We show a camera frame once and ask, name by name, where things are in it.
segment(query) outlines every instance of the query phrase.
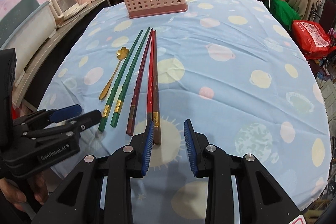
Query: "green chopstick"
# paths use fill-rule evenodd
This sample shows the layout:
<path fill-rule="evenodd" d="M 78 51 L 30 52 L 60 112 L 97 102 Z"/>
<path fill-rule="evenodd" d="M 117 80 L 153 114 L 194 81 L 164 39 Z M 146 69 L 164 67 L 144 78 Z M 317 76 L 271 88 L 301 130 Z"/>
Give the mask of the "green chopstick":
<path fill-rule="evenodd" d="M 118 77 L 116 78 L 115 82 L 114 82 L 114 86 L 113 88 L 111 89 L 111 93 L 110 93 L 110 96 L 109 98 L 107 99 L 107 102 L 106 102 L 106 106 L 104 108 L 104 111 L 101 115 L 101 120 L 100 120 L 100 123 L 99 123 L 99 127 L 98 127 L 98 130 L 99 131 L 104 131 L 105 129 L 105 126 L 106 126 L 106 122 L 107 122 L 107 119 L 109 117 L 109 114 L 110 114 L 110 110 L 111 110 L 111 106 L 112 106 L 112 103 L 113 103 L 113 99 L 117 93 L 117 89 L 118 89 L 118 86 L 120 84 L 120 81 L 121 81 L 121 78 L 123 77 L 123 74 L 124 74 L 124 71 L 126 69 L 126 66 L 127 66 L 127 63 L 128 61 L 131 59 L 131 55 L 135 49 L 135 46 L 137 45 L 139 39 L 140 39 L 140 36 L 142 34 L 142 30 L 140 31 L 140 33 L 138 34 L 136 40 L 134 41 L 131 49 L 129 50 L 128 54 L 127 54 L 127 57 L 118 73 Z"/>
<path fill-rule="evenodd" d="M 115 109 L 114 109 L 114 112 L 113 112 L 112 121 L 111 121 L 111 126 L 112 127 L 116 127 L 117 126 L 118 119 L 119 119 L 120 112 L 121 112 L 121 108 L 123 106 L 124 99 L 125 99 L 125 96 L 126 96 L 126 92 L 127 92 L 127 89 L 128 89 L 128 85 L 129 85 L 129 82 L 131 81 L 135 65 L 137 64 L 140 52 L 142 50 L 143 44 L 145 43 L 145 40 L 146 40 L 146 37 L 147 37 L 147 34 L 148 34 L 149 30 L 150 30 L 150 27 L 148 27 L 148 29 L 147 29 L 147 31 L 145 33 L 145 36 L 143 37 L 143 39 L 142 39 L 142 41 L 140 43 L 140 46 L 139 46 L 138 50 L 136 51 L 136 54 L 134 55 L 134 59 L 132 61 L 132 64 L 129 67 L 129 71 L 128 71 L 127 75 L 126 75 L 125 82 L 123 84 L 123 87 L 121 89 L 121 92 L 120 92 L 117 104 L 115 105 Z"/>

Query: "brown chopstick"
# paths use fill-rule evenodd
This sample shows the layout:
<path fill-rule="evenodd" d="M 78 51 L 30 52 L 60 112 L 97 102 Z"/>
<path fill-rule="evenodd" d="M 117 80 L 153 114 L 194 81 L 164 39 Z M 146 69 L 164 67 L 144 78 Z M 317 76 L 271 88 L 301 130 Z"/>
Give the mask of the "brown chopstick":
<path fill-rule="evenodd" d="M 152 33 L 151 54 L 148 72 L 148 91 L 147 91 L 147 124 L 153 121 L 153 55 L 154 55 L 154 32 Z"/>
<path fill-rule="evenodd" d="M 156 31 L 154 31 L 154 53 L 153 53 L 153 122 L 154 122 L 154 144 L 160 145 L 161 144 L 161 125 L 160 125 Z"/>
<path fill-rule="evenodd" d="M 141 88 L 141 82 L 142 82 L 142 76 L 143 76 L 143 71 L 145 68 L 145 63 L 146 63 L 146 58 L 147 58 L 147 53 L 149 49 L 150 42 L 152 40 L 154 32 L 153 29 L 151 30 L 147 44 L 145 47 L 145 51 L 142 56 L 140 68 L 139 68 L 139 74 L 136 79 L 136 84 L 134 88 L 134 93 L 133 93 L 133 98 L 131 102 L 131 108 L 129 110 L 129 116 L 128 116 L 128 122 L 127 122 L 127 128 L 126 128 L 126 134 L 129 136 L 133 136 L 134 133 L 134 125 L 135 125 L 135 116 L 137 115 L 137 107 L 138 107 L 138 102 L 139 102 L 139 94 L 140 94 L 140 88 Z"/>

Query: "human hand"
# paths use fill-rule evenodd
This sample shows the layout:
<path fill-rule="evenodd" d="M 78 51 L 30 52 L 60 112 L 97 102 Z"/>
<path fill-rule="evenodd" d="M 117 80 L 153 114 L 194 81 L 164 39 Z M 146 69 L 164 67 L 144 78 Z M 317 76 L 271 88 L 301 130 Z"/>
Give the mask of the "human hand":
<path fill-rule="evenodd" d="M 35 199 L 43 205 L 43 203 L 48 199 L 48 190 L 43 174 L 39 173 L 35 175 L 32 179 L 28 180 L 28 182 L 34 192 Z M 25 211 L 20 203 L 25 203 L 27 199 L 24 193 L 22 193 L 17 187 L 3 178 L 0 179 L 0 190 L 5 198 L 12 203 L 15 208 L 23 212 Z"/>

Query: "gold spoon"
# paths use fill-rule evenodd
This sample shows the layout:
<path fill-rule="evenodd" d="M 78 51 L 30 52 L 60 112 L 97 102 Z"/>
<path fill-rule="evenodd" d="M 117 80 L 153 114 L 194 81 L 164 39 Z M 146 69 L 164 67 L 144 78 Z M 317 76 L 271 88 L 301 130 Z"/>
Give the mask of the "gold spoon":
<path fill-rule="evenodd" d="M 119 59 L 119 63 L 117 65 L 117 67 L 115 68 L 115 71 L 113 72 L 112 77 L 110 78 L 110 80 L 108 81 L 108 83 L 104 87 L 103 91 L 99 95 L 99 100 L 104 99 L 105 96 L 107 95 L 107 92 L 109 91 L 109 88 L 112 84 L 113 78 L 114 78 L 114 76 L 116 75 L 116 73 L 119 69 L 121 61 L 127 57 L 128 52 L 129 52 L 129 49 L 127 49 L 126 47 L 122 47 L 120 50 L 117 50 L 117 58 Z"/>

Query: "metal screw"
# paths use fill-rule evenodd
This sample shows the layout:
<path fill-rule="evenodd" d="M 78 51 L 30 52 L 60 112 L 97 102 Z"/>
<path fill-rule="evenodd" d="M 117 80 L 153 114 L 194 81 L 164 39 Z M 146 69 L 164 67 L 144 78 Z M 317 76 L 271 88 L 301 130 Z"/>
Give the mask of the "metal screw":
<path fill-rule="evenodd" d="M 248 161 L 254 161 L 254 160 L 255 160 L 255 156 L 253 156 L 252 154 L 247 154 L 247 155 L 245 156 L 245 158 L 246 158 L 246 160 L 248 160 Z"/>
<path fill-rule="evenodd" d="M 84 161 L 85 161 L 85 162 L 92 162 L 94 159 L 95 159 L 94 156 L 92 156 L 92 155 L 87 155 L 87 156 L 84 158 Z"/>
<path fill-rule="evenodd" d="M 217 149 L 217 148 L 216 148 L 214 145 L 212 145 L 212 144 L 207 146 L 207 150 L 208 150 L 209 152 L 215 152 L 216 149 Z"/>
<path fill-rule="evenodd" d="M 130 145 L 126 145 L 126 146 L 124 146 L 123 151 L 126 152 L 126 153 L 132 152 L 133 147 L 130 146 Z"/>

